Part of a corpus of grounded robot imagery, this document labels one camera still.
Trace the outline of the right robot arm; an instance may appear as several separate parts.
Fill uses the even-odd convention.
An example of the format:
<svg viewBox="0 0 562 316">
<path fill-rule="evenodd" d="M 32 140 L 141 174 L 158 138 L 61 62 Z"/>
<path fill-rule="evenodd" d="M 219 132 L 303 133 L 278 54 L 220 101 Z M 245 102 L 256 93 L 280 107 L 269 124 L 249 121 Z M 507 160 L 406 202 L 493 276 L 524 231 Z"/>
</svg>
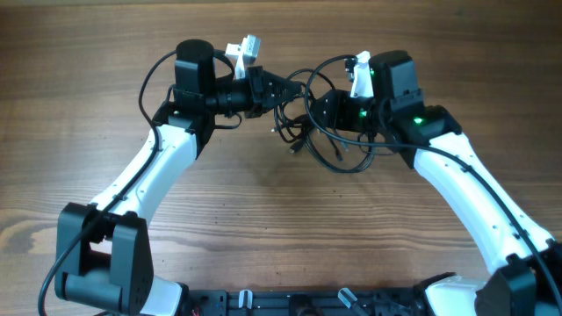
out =
<svg viewBox="0 0 562 316">
<path fill-rule="evenodd" d="M 421 287 L 428 315 L 558 315 L 561 245 L 494 179 L 460 124 L 427 106 L 413 59 L 402 50 L 348 55 L 349 91 L 306 100 L 312 124 L 358 147 L 385 147 L 426 179 L 465 226 L 485 262 L 486 281 L 443 274 Z"/>
</svg>

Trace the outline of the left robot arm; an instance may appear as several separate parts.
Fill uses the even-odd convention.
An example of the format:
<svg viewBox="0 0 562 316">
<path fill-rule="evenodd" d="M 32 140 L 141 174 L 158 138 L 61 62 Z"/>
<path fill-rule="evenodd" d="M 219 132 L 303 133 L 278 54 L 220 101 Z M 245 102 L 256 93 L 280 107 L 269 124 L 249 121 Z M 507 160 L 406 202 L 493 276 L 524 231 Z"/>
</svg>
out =
<svg viewBox="0 0 562 316">
<path fill-rule="evenodd" d="M 145 144 L 107 189 L 59 215 L 56 257 L 43 283 L 59 299 L 110 315 L 197 314 L 185 284 L 155 275 L 149 224 L 219 129 L 217 116 L 257 118 L 301 92 L 299 83 L 257 67 L 248 43 L 220 51 L 188 39 L 168 58 L 175 81 L 147 116 Z"/>
</svg>

